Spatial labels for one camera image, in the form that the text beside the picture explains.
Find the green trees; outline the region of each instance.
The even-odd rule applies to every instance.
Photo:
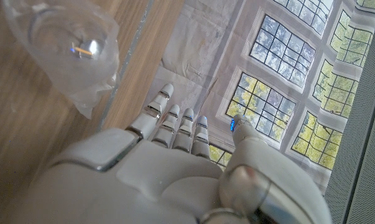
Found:
[[[370,9],[375,9],[375,0],[357,0],[357,4]]]
[[[214,163],[218,164],[224,171],[225,167],[231,159],[231,154],[218,147],[210,145],[210,159]]]
[[[243,73],[226,114],[245,115],[258,131],[280,142],[294,106],[280,93]]]
[[[342,133],[318,123],[317,118],[307,112],[299,135],[292,145],[292,150],[332,170],[341,138]]]

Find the metal frame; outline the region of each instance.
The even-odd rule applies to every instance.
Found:
[[[308,119],[309,114],[316,118],[316,122],[315,122],[315,125],[314,125],[313,129],[312,129],[311,127],[307,126],[306,124],[304,124],[305,120]],[[330,139],[331,139],[331,137],[332,137],[332,135],[333,135],[334,133],[341,133],[341,132],[339,132],[339,131],[335,131],[334,129],[331,129],[331,128],[328,128],[328,127],[322,125],[321,123],[318,122],[317,117],[314,116],[314,115],[313,115],[312,113],[310,113],[309,111],[306,113],[305,119],[304,119],[304,121],[303,121],[303,123],[302,123],[302,125],[301,125],[300,130],[302,130],[302,128],[303,128],[304,126],[306,126],[307,128],[309,128],[310,130],[312,130],[312,134],[310,135],[310,140],[309,140],[309,141],[306,141],[306,140],[304,140],[303,138],[299,137],[299,134],[300,134],[300,131],[299,131],[297,137],[295,138],[294,144],[293,144],[292,147],[291,147],[291,150],[293,150],[293,151],[295,151],[295,152],[297,152],[297,153],[299,153],[299,154],[301,154],[301,155],[303,155],[303,156],[309,158],[309,157],[306,155],[306,153],[307,153],[307,149],[308,149],[309,145],[311,145],[311,147],[314,148],[314,150],[317,150],[317,151],[321,152],[322,154],[321,154],[320,157],[318,158],[318,161],[313,161],[311,158],[309,158],[309,159],[310,159],[312,162],[315,162],[316,164],[318,164],[318,165],[320,165],[320,166],[322,166],[322,167],[324,167],[324,168],[330,169],[330,168],[328,168],[328,167],[323,166],[322,164],[320,164],[320,161],[321,161],[323,155],[325,154],[325,155],[327,155],[327,156],[330,156],[330,157],[334,158],[334,162],[335,162],[335,156],[332,156],[332,155],[329,155],[329,154],[325,153],[325,149],[326,149],[326,147],[327,147],[327,145],[328,145],[329,143],[336,144],[336,143],[334,143],[334,142],[331,142]],[[318,128],[318,126],[322,126],[322,127],[325,128],[325,129],[330,129],[330,130],[331,130],[331,132],[328,132],[328,130],[326,130],[326,132],[329,134],[328,139],[324,139],[324,138],[321,138],[320,136],[317,136],[317,128]],[[311,141],[312,141],[313,135],[314,135],[316,138],[319,138],[319,139],[324,140],[324,141],[326,142],[324,148],[322,149],[322,151],[319,150],[319,149],[316,149],[316,148],[312,145]],[[302,154],[301,152],[298,152],[297,150],[294,149],[294,145],[296,144],[296,142],[297,142],[298,139],[301,139],[302,141],[305,141],[305,142],[308,143],[304,154]]]
[[[329,63],[327,60],[324,60],[324,62],[323,62],[323,66],[324,66],[324,64],[325,64],[326,62],[327,62],[329,65],[332,66],[332,64]],[[322,72],[322,69],[320,70],[320,73],[322,73],[326,78],[329,78],[327,75],[325,75],[325,74]],[[323,96],[326,98],[326,102],[323,104],[322,100],[321,100],[321,99],[318,99],[318,98],[315,96],[315,91],[316,91],[316,87],[317,87],[317,86],[319,86],[323,91],[325,91],[325,89],[324,89],[321,85],[318,84],[319,81],[320,81],[320,77],[321,77],[321,75],[318,76],[318,79],[317,79],[317,82],[316,82],[316,85],[315,85],[315,88],[314,88],[314,91],[313,91],[312,96],[313,96],[316,100],[318,100],[318,101],[320,101],[320,102],[322,103],[321,108],[322,108],[323,110],[328,111],[328,112],[330,112],[330,113],[332,113],[332,114],[336,114],[336,115],[338,115],[338,116],[342,116],[342,117],[344,117],[344,118],[349,118],[349,115],[348,115],[348,116],[344,116],[344,115],[343,115],[343,110],[345,109],[345,106],[346,106],[346,105],[352,107],[353,102],[352,102],[352,104],[348,104],[347,101],[348,101],[348,98],[349,98],[350,94],[354,94],[354,95],[356,96],[356,91],[352,91],[352,90],[353,90],[353,87],[354,87],[355,85],[356,85],[356,86],[358,85],[358,82],[357,82],[356,80],[354,80],[354,79],[347,78],[347,77],[344,77],[344,76],[341,76],[341,75],[337,75],[337,74],[335,74],[335,73],[333,73],[333,75],[335,76],[335,79],[334,79],[333,83],[332,83],[332,84],[327,83],[327,85],[331,86],[331,87],[330,87],[331,90],[330,90],[328,96],[323,94]],[[352,82],[352,85],[350,86],[350,89],[349,89],[349,90],[343,90],[343,89],[341,89],[341,88],[335,87],[335,82],[336,82],[336,79],[337,79],[338,77],[342,77],[342,78],[349,79],[349,80],[352,80],[352,81],[353,81],[353,82]],[[338,101],[338,100],[336,100],[336,99],[330,98],[330,95],[331,95],[333,89],[338,89],[338,90],[345,91],[345,92],[348,93],[348,96],[346,97],[345,102],[340,102],[340,101]],[[328,103],[328,100],[333,100],[333,101],[336,101],[337,103],[341,103],[341,104],[343,104],[341,111],[327,110],[327,109],[326,109],[326,104]]]
[[[283,41],[281,41],[281,40],[278,39],[275,35],[271,34],[270,32],[268,32],[268,31],[266,31],[265,29],[262,28],[263,23],[264,23],[266,17],[268,17],[268,18],[270,18],[270,19],[276,21],[276,22],[279,24],[279,25],[277,26],[277,30],[279,30],[280,26],[282,26],[285,30],[287,30],[288,32],[291,33],[291,35],[290,35],[290,37],[289,37],[289,39],[288,39],[288,42],[285,44],[285,50],[284,50],[284,52],[282,53],[282,57],[279,57],[278,55],[276,55],[275,53],[273,53],[273,52],[271,51],[271,47],[272,47],[272,44],[274,43],[274,40],[275,40],[275,39],[277,39],[279,42],[282,42],[282,43],[283,43]],[[258,40],[258,37],[259,37],[259,34],[261,33],[262,30],[263,30],[263,32],[268,33],[268,34],[270,34],[271,36],[273,36],[273,40],[272,40],[272,42],[271,42],[269,48],[263,46],[262,44],[260,44],[260,43],[257,41],[257,40]],[[294,51],[293,49],[291,49],[291,48],[288,46],[288,44],[289,44],[289,42],[290,42],[290,40],[291,40],[292,35],[294,35],[296,38],[300,39],[300,40],[303,42],[303,46],[306,44],[306,45],[309,46],[311,49],[313,49],[313,51],[314,51],[313,55],[315,55],[315,49],[314,49],[312,46],[310,46],[307,42],[303,41],[301,38],[299,38],[297,35],[295,35],[293,32],[291,32],[288,28],[286,28],[286,26],[283,26],[280,22],[278,22],[277,20],[273,19],[271,16],[268,16],[267,14],[265,14],[265,16],[264,16],[264,18],[263,18],[263,20],[262,20],[262,23],[261,23],[261,28],[259,29],[259,31],[258,31],[258,33],[257,33],[257,35],[256,35],[255,42],[253,43],[253,45],[252,45],[252,47],[251,47],[251,50],[249,51],[249,52],[250,52],[250,53],[249,53],[249,56],[252,57],[252,58],[254,58],[254,59],[256,59],[256,60],[258,60],[259,62],[263,63],[263,64],[266,65],[267,67],[271,68],[273,71],[277,72],[277,74],[279,74],[281,77],[283,77],[284,79],[286,79],[286,80],[288,80],[289,82],[293,83],[294,85],[297,85],[297,86],[299,86],[300,88],[303,88],[303,86],[304,86],[304,84],[305,84],[305,80],[302,82],[302,86],[300,86],[300,85],[294,83],[294,82],[293,82],[292,80],[290,80],[290,79],[291,79],[291,77],[292,77],[292,74],[293,74],[294,70],[297,70],[297,71],[301,72],[301,73],[305,76],[305,78],[306,78],[307,73],[309,72],[310,67],[311,67],[311,65],[312,65],[313,58],[312,58],[311,61],[308,61],[308,60],[302,55],[303,46],[302,46],[302,48],[300,49],[300,52],[296,52],[296,51]],[[261,46],[261,47],[263,47],[263,48],[265,48],[265,49],[267,50],[266,58],[264,59],[263,62],[260,61],[258,58],[251,56],[255,44],[257,44],[257,45],[259,45],[259,46]],[[298,59],[295,60],[295,59],[293,59],[293,58],[287,56],[287,55],[285,54],[285,52],[286,52],[287,49],[289,49],[289,50],[293,51],[293,53],[297,54],[297,55],[298,55]],[[272,67],[270,67],[270,66],[268,66],[268,65],[266,64],[266,60],[267,60],[269,54],[273,54],[274,56],[276,56],[277,58],[279,58],[279,59],[280,59],[280,65],[281,65],[282,62],[285,62],[286,64],[288,64],[289,66],[292,67],[292,72],[291,72],[291,74],[289,75],[289,78],[286,78],[286,77],[284,77],[281,73],[279,73],[280,65],[278,66],[277,70],[274,70]],[[284,60],[284,57],[287,57],[287,58],[290,58],[291,60],[294,60],[294,61],[295,61],[295,65],[292,65],[292,64],[289,63],[288,61]],[[304,66],[301,62],[299,62],[299,59],[300,59],[300,58],[302,58],[303,60],[307,61],[307,62],[309,63],[309,66],[306,67],[306,66]],[[298,63],[301,64],[301,66],[302,66],[303,68],[306,69],[306,72],[305,72],[305,73],[304,73],[303,71],[301,71],[299,68],[297,68],[297,64],[298,64]]]
[[[330,46],[331,46],[331,48],[334,49],[336,52],[339,52],[339,49],[335,49],[335,48],[332,46],[332,42],[333,42],[333,40],[334,40],[334,37],[336,37],[337,39],[339,39],[339,40],[343,43],[343,37],[345,36],[345,32],[346,32],[346,30],[347,30],[347,27],[345,27],[345,26],[342,25],[342,23],[341,23],[341,18],[342,18],[342,15],[343,15],[344,13],[349,17],[349,19],[351,19],[351,17],[348,15],[348,13],[346,13],[346,11],[342,9],[342,12],[341,12],[341,14],[340,14],[340,16],[339,16],[339,19],[338,19],[338,23],[337,23],[337,25],[335,26],[335,30],[334,30],[334,33],[332,34],[332,38],[331,38],[331,42],[330,42]],[[345,32],[343,33],[343,37],[341,37],[342,39],[339,38],[337,35],[335,35],[335,31],[336,31],[336,29],[338,28],[338,25],[339,25],[339,24],[345,29]]]
[[[279,109],[279,108],[280,108],[280,105],[281,105],[281,103],[282,103],[282,101],[283,101],[284,99],[290,101],[291,103],[293,103],[293,104],[294,104],[294,107],[295,107],[295,103],[294,103],[292,100],[290,100],[290,99],[288,99],[287,97],[285,97],[283,94],[279,93],[278,91],[276,91],[275,89],[271,88],[269,85],[266,85],[265,83],[263,83],[262,81],[260,81],[259,79],[255,78],[255,77],[252,77],[252,78],[255,78],[255,79],[257,80],[257,82],[255,83],[254,88],[252,89],[252,92],[249,91],[249,90],[247,90],[247,89],[245,89],[245,88],[243,88],[242,86],[240,86],[240,83],[241,83],[241,79],[242,79],[242,77],[243,77],[244,74],[247,75],[247,76],[249,76],[249,77],[252,77],[252,76],[248,75],[247,73],[242,72],[241,75],[240,75],[240,78],[239,78],[238,84],[237,84],[237,86],[236,86],[236,89],[235,89],[235,91],[234,91],[234,95],[236,94],[236,91],[237,91],[238,88],[242,88],[243,90],[247,91],[248,93],[251,94],[251,96],[250,96],[250,98],[249,98],[249,101],[248,101],[248,104],[247,104],[246,106],[244,106],[244,105],[242,105],[241,103],[238,103],[237,101],[234,101],[234,100],[233,100],[234,95],[233,95],[233,97],[232,97],[232,99],[230,100],[229,105],[228,105],[228,107],[227,107],[226,115],[229,116],[229,117],[231,117],[231,118],[233,117],[232,115],[228,114],[228,110],[229,110],[229,107],[230,107],[231,102],[235,102],[235,103],[241,105],[242,107],[244,107],[244,114],[247,112],[247,110],[249,110],[249,111],[253,112],[254,114],[259,115],[259,119],[258,119],[258,122],[257,122],[256,125],[255,125],[255,129],[257,129],[260,133],[262,133],[262,134],[264,134],[264,135],[270,137],[271,139],[274,139],[274,140],[277,141],[277,142],[281,142],[282,138],[280,138],[280,140],[277,140],[277,139],[275,139],[275,138],[273,138],[273,137],[270,136],[271,130],[273,129],[273,126],[276,125],[277,127],[279,127],[279,128],[282,129],[282,135],[283,135],[285,129],[287,128],[288,121],[289,121],[289,119],[290,119],[290,118],[292,117],[292,115],[293,115],[293,111],[294,111],[294,109],[292,108],[291,115],[288,115],[287,113],[285,113],[285,112],[283,112],[283,111],[281,111],[281,110]],[[260,98],[259,96],[257,96],[255,93],[253,93],[254,90],[255,90],[255,87],[256,87],[256,85],[257,85],[258,82],[261,82],[263,85],[265,85],[265,86],[267,86],[268,88],[270,88],[270,90],[269,90],[269,94],[267,94],[266,100],[263,100],[262,98]],[[282,99],[281,99],[281,101],[280,101],[280,104],[278,105],[277,108],[274,107],[273,105],[271,105],[270,103],[268,103],[269,95],[270,95],[270,92],[271,92],[272,90],[275,91],[276,93],[278,93],[279,95],[282,96]],[[253,110],[251,110],[251,109],[249,108],[249,102],[251,101],[252,96],[256,96],[256,97],[260,98],[261,100],[263,100],[263,101],[265,102],[265,104],[264,104],[264,106],[263,106],[263,108],[262,108],[262,112],[261,112],[260,114],[259,114],[258,112],[255,112],[255,111],[253,111]],[[266,110],[265,110],[265,106],[266,106],[266,104],[268,104],[269,106],[271,106],[271,107],[273,107],[273,108],[275,108],[275,109],[277,110],[277,111],[275,112],[275,115],[272,115],[269,111],[266,111]],[[263,112],[269,113],[271,116],[273,116],[273,117],[274,117],[274,121],[271,121],[269,118],[265,117],[265,115],[263,115]],[[283,114],[283,116],[287,116],[287,117],[288,117],[288,120],[287,120],[287,121],[284,121],[284,120],[281,120],[280,118],[278,118],[278,117],[277,117],[277,114],[278,114],[278,113]],[[270,131],[269,131],[269,134],[263,133],[261,130],[259,130],[259,129],[257,128],[257,126],[258,126],[259,121],[261,120],[261,118],[264,118],[264,119],[266,119],[266,120],[268,120],[268,121],[270,121],[270,122],[272,123],[272,127],[271,127],[271,129],[270,129]],[[283,123],[285,124],[285,127],[282,127],[282,126],[279,126],[278,124],[276,124],[276,123],[275,123],[276,119],[278,119],[278,120],[280,120],[281,122],[283,122]]]
[[[324,30],[325,30],[325,27],[326,27],[326,22],[327,22],[327,20],[328,20],[328,15],[329,15],[329,13],[330,13],[330,9],[329,8],[327,8],[325,5],[324,5],[324,3],[322,3],[321,1],[318,1],[318,4],[315,4],[313,1],[311,1],[311,0],[303,0],[303,2],[302,1],[299,1],[300,3],[302,3],[302,7],[300,8],[300,11],[299,11],[299,14],[298,15],[296,15],[295,13],[293,13],[287,6],[288,6],[288,4],[289,4],[289,2],[291,2],[291,0],[287,0],[287,4],[285,4],[285,5],[283,5],[281,2],[279,2],[279,1],[277,1],[277,0],[274,0],[275,2],[277,2],[278,4],[280,4],[280,5],[282,5],[284,8],[286,8],[289,12],[291,12],[292,14],[294,14],[295,16],[297,16],[300,20],[302,20],[302,21],[304,21],[304,23],[306,23],[307,25],[309,25],[311,28],[313,28],[314,29],[314,31],[317,33],[317,34],[320,34],[320,35],[322,35],[323,34],[323,32],[324,32]],[[309,2],[308,4],[313,4],[315,7],[316,7],[316,11],[314,12],[313,10],[311,10],[309,7],[307,7],[306,5],[305,5],[305,3],[306,2]],[[328,10],[328,12],[325,12],[321,7],[320,7],[320,4],[322,4],[324,7],[325,7],[325,9],[327,9]],[[306,22],[305,20],[303,20],[301,17],[300,17],[300,15],[301,15],[301,13],[302,13],[302,9],[303,8],[307,8],[311,13],[313,13],[313,18],[312,18],[312,21],[310,22],[310,23],[308,23],[308,22]],[[325,17],[325,21],[322,19],[322,17],[320,16],[320,14],[319,13],[324,13],[324,17]],[[312,25],[313,25],[313,21],[314,21],[314,18],[315,17],[318,17],[322,22],[323,22],[323,28],[322,28],[322,30],[319,32],[319,31],[317,31],[316,30],[316,28],[314,28]]]
[[[364,63],[365,63],[365,61],[366,61],[366,57],[367,57],[367,54],[368,54],[369,46],[371,45],[371,41],[372,41],[372,39],[373,39],[373,34],[372,34],[370,31],[367,31],[367,30],[357,29],[357,28],[353,28],[353,27],[351,27],[351,26],[348,26],[348,27],[350,27],[350,28],[353,29],[353,33],[352,33],[351,37],[347,37],[347,36],[345,35],[345,39],[343,40],[343,42],[346,41],[346,40],[349,41],[348,47],[347,47],[347,49],[344,49],[344,48],[343,48],[343,45],[344,45],[344,44],[342,44],[341,47],[340,47],[340,50],[338,51],[338,56],[336,56],[336,59],[337,59],[337,60],[340,60],[340,61],[342,61],[342,62],[351,63],[351,64],[353,64],[353,65],[357,65],[357,66],[363,67],[363,66],[364,66]],[[360,41],[360,40],[353,40],[354,33],[355,33],[357,30],[361,30],[361,31],[364,31],[364,32],[368,32],[368,33],[370,34],[370,35],[369,35],[368,42],[362,42],[362,41]],[[350,49],[350,43],[352,43],[352,41],[359,42],[359,43],[362,43],[362,44],[366,44],[366,50],[364,51],[363,54],[362,54],[362,53],[355,52],[355,51],[353,51],[353,50]],[[346,51],[346,52],[345,52],[345,55],[343,56],[343,58],[340,58],[340,55],[342,54],[342,53],[341,53],[341,50]],[[354,54],[358,54],[358,55],[360,55],[361,58],[358,58],[358,59],[356,59],[356,60],[354,60],[354,61],[352,61],[352,62],[347,62],[347,61],[346,61],[346,56],[348,55],[348,52],[351,52],[351,53],[354,53]]]
[[[226,166],[227,166],[227,163],[226,163],[226,164],[222,164],[222,163],[220,163],[220,160],[223,158],[223,156],[224,156],[226,153],[228,153],[228,154],[230,154],[230,155],[232,155],[233,153],[231,153],[231,152],[227,151],[226,149],[223,149],[223,148],[221,148],[221,147],[219,147],[219,146],[217,146],[217,145],[215,145],[215,144],[212,144],[212,143],[210,143],[210,146],[212,146],[212,147],[214,147],[214,148],[216,148],[216,149],[218,149],[218,150],[220,150],[220,151],[223,151],[223,152],[222,152],[222,155],[219,157],[219,159],[218,159],[217,161],[215,161],[215,160],[213,160],[213,158],[211,158],[211,153],[210,153],[210,160],[211,160],[211,162],[213,162],[213,163],[215,163],[216,165],[220,166],[220,168],[221,168],[222,170],[225,170],[225,168],[226,168]]]

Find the white fabric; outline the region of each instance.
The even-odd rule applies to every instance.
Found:
[[[191,107],[195,114],[205,115],[210,142],[233,152],[230,118],[225,113],[241,73],[252,75],[295,102],[281,142],[267,136],[263,136],[264,140],[309,173],[324,192],[331,170],[291,148],[308,111],[318,118],[321,125],[341,133],[345,128],[346,118],[323,110],[321,103],[313,97],[324,60],[334,65],[333,73],[359,81],[362,68],[337,60],[338,52],[330,47],[342,10],[351,17],[349,25],[352,27],[371,33],[375,28],[375,13],[365,12],[375,12],[373,9],[361,7],[350,0],[327,1],[325,5],[331,6],[331,11],[326,15],[328,20],[320,35],[276,1],[186,1],[145,105],[162,85],[172,83],[175,93],[169,104],[180,105],[181,112]],[[303,88],[291,84],[267,65],[249,56],[265,15],[280,22],[315,49]]]

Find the window pane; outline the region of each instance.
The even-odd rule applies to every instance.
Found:
[[[313,147],[308,147],[308,150],[306,152],[306,156],[313,162],[318,162],[320,157],[322,156],[322,152],[314,149]]]
[[[357,0],[359,6],[375,9],[375,0]]]
[[[278,71],[280,62],[281,58],[279,58],[277,55],[273,54],[272,52],[267,54],[265,64],[271,67],[273,70]]]
[[[308,145],[309,143],[307,141],[304,141],[300,138],[296,138],[294,145],[292,146],[292,149],[304,155],[306,153]]]
[[[292,114],[292,111],[295,107],[295,103],[286,99],[286,98],[283,98],[282,101],[281,101],[281,104],[280,104],[280,110],[284,113],[286,113],[287,115],[291,115]]]
[[[339,21],[336,25],[336,28],[334,30],[334,35],[331,39],[331,47],[339,52],[339,49],[343,43],[343,40],[345,39],[345,32],[346,29],[348,28],[348,24],[350,22],[350,16],[347,15],[347,13],[342,10],[341,16],[339,18]]]
[[[289,32],[285,27],[280,26],[275,36],[284,44],[288,44],[288,40],[291,37],[291,32]]]
[[[214,162],[218,162],[220,157],[223,155],[223,151],[217,147],[210,146],[210,159]]]
[[[278,26],[279,26],[279,23],[275,21],[274,19],[270,18],[269,16],[266,16],[264,18],[262,28],[270,32],[272,35],[275,35],[275,33],[277,32]]]
[[[308,157],[312,162],[332,169],[341,138],[342,133],[318,123],[317,118],[307,112],[291,149]]]
[[[294,13],[296,16],[299,16],[300,9],[302,8],[302,3],[298,0],[289,0],[287,9]]]
[[[325,166],[326,168],[332,170],[334,167],[335,158],[332,156],[328,156],[326,154],[322,155],[322,158],[320,159],[320,165]]]
[[[230,102],[229,108],[226,112],[227,115],[233,117],[237,114],[244,114],[245,107],[236,103],[235,101]]]
[[[251,97],[251,94],[245,90],[243,90],[241,87],[237,87],[236,93],[234,94],[233,100],[237,103],[241,103],[242,105],[246,106],[248,105],[249,98]]]
[[[281,142],[294,108],[294,102],[260,80],[242,73],[226,114],[245,115],[258,131]]]
[[[312,27],[318,34],[323,34],[325,22],[328,19],[333,1],[318,0],[274,0],[288,9],[292,14]]]
[[[231,154],[226,152],[224,149],[221,149],[219,147],[216,147],[212,144],[210,144],[210,159],[211,162],[217,164],[220,169],[225,171],[225,168],[227,164],[229,163],[231,159]]]
[[[292,34],[282,24],[265,16],[250,56],[303,88],[314,54],[315,50],[308,43]]]
[[[260,99],[259,97],[253,95],[251,100],[249,101],[248,108],[261,114],[265,101]]]
[[[252,92],[254,90],[256,81],[257,81],[256,78],[250,77],[249,75],[243,73],[238,85]]]
[[[270,92],[270,87],[263,84],[262,82],[258,82],[254,89],[254,94],[263,100],[266,100],[268,94]]]
[[[367,49],[371,45],[372,33],[348,26],[336,59],[362,67]]]
[[[309,142],[310,138],[312,137],[313,130],[310,129],[308,126],[303,125],[300,132],[299,137],[301,137],[303,140]]]
[[[283,131],[284,129],[282,129],[281,127],[278,127],[277,125],[273,125],[270,131],[270,137],[276,141],[280,141]]]
[[[309,8],[303,7],[302,11],[300,11],[299,18],[306,22],[308,25],[312,24],[314,18],[314,12],[312,12]]]
[[[257,42],[260,43],[263,47],[269,49],[273,42],[273,35],[269,32],[266,32],[261,29],[259,35],[257,36]]]
[[[323,110],[348,118],[358,82],[331,71],[332,65],[325,60],[313,96],[321,101]]]
[[[271,105],[278,108],[280,103],[281,103],[281,100],[282,100],[282,95],[272,89],[270,91],[269,98],[267,99],[267,102],[269,102]]]
[[[274,39],[272,47],[270,48],[270,51],[275,53],[277,56],[282,57],[285,51],[285,44],[283,44],[281,41],[278,39]]]
[[[266,48],[255,43],[251,51],[251,56],[258,59],[261,62],[264,62],[266,59],[267,53],[268,51],[266,50]]]
[[[261,117],[256,126],[256,129],[264,133],[265,135],[269,135],[271,128],[272,128],[272,122],[266,119],[265,117]]]
[[[252,126],[254,127],[256,127],[256,124],[259,121],[259,118],[261,118],[259,114],[249,109],[245,112],[245,117],[247,117],[247,119],[251,122]]]

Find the robot finger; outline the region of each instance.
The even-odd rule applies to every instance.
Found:
[[[155,125],[164,112],[173,92],[174,86],[169,83],[164,85],[157,96],[143,109],[126,130],[136,133],[142,139],[147,139],[155,129]]]
[[[208,140],[207,120],[205,116],[199,116],[194,132],[192,154],[210,159],[210,145]]]
[[[165,115],[165,119],[155,133],[152,142],[162,147],[169,148],[172,136],[174,135],[175,125],[179,116],[179,106],[172,105]]]
[[[187,108],[183,114],[179,130],[176,133],[172,149],[179,149],[190,153],[190,147],[192,144],[193,117],[193,110],[191,108]]]

